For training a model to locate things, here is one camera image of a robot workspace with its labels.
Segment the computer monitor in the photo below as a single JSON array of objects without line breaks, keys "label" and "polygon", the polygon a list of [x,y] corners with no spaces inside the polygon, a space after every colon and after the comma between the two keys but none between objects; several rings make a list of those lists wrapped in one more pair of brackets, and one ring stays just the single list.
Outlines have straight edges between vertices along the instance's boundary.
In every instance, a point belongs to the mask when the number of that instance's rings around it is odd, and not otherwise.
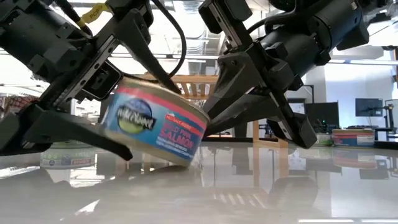
[{"label": "computer monitor", "polygon": [[319,122],[340,126],[338,117],[338,103],[307,103],[305,114],[312,126],[318,126]]},{"label": "computer monitor", "polygon": [[370,99],[370,98],[355,99],[355,116],[357,117],[383,116],[383,99]]}]

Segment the blue label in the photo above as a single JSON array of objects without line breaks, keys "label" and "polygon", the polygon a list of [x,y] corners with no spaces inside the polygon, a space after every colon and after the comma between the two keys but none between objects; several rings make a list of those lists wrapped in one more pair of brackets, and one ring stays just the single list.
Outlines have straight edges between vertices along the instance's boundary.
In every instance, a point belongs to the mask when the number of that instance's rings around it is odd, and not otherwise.
[{"label": "blue label", "polygon": [[138,89],[128,91],[114,95],[105,128],[192,160],[205,131],[204,122],[169,101]]}]

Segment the can lid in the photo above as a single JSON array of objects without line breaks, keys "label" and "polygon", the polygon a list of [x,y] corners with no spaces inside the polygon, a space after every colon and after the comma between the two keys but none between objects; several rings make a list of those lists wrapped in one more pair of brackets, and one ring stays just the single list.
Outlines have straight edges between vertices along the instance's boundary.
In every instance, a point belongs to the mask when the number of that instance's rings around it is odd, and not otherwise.
[{"label": "can lid", "polygon": [[164,88],[161,85],[158,85],[158,84],[155,84],[155,83],[146,82],[144,80],[135,80],[133,78],[126,78],[126,77],[123,78],[122,82],[124,82],[127,85],[128,85],[128,83],[135,83],[135,84],[138,84],[138,85],[143,85],[143,86],[147,86],[147,87],[151,87],[151,88],[156,88],[158,90],[161,90],[161,91],[164,91],[164,92],[169,93],[171,95],[174,95],[174,96],[180,98],[182,101],[185,101],[191,107],[193,107],[196,110],[198,110],[208,120],[208,122],[210,122],[210,117],[207,115],[206,112],[203,111],[203,109],[201,109],[199,106],[189,102],[182,95],[176,94],[175,92],[173,92],[173,91],[171,91],[171,90],[169,90],[167,88]]}]

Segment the glossy table surface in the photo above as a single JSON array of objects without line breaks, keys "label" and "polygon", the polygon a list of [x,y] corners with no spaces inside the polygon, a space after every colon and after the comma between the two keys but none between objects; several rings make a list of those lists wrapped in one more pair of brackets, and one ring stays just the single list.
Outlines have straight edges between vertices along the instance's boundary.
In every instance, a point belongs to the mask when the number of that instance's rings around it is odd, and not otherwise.
[{"label": "glossy table surface", "polygon": [[133,154],[0,157],[1,223],[398,223],[398,151],[208,142],[188,169]]}]

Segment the salmon can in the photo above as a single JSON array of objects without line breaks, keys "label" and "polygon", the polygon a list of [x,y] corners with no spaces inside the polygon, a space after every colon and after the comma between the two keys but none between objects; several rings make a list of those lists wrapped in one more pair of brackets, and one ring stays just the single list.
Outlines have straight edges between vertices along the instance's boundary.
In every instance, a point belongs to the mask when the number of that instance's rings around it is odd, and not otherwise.
[{"label": "salmon can", "polygon": [[189,166],[209,123],[208,115],[161,86],[125,78],[102,125],[105,135],[131,150]]}]

